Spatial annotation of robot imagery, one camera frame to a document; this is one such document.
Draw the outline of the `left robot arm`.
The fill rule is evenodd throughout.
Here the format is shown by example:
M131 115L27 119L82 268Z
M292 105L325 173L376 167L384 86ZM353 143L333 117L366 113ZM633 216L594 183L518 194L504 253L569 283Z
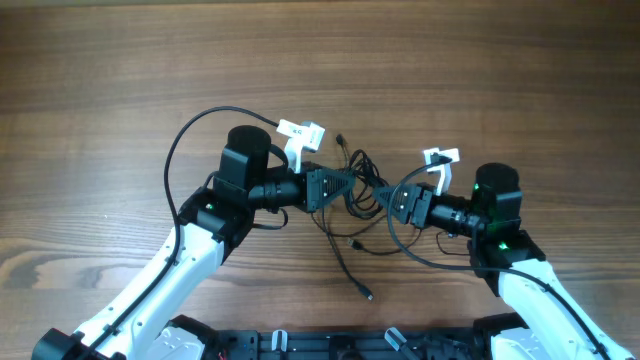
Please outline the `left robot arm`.
M50 329L35 345L35 359L205 359L223 355L217 334L178 308L216 272L247 234L258 210L295 206L314 213L354 185L345 174L305 162L325 130L281 120L285 147L263 129L233 128L212 173L181 206L163 247L125 289L67 335Z

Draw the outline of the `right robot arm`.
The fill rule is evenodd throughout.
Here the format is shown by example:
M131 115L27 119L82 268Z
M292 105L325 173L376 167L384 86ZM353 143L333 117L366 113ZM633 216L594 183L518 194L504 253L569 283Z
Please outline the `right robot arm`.
M561 285L545 253L521 227L517 171L505 164L479 167L470 198L444 186L404 177L378 188L387 223L435 227L467 238L467 270L483 279L508 314L474 323L474 351L483 359L630 359Z

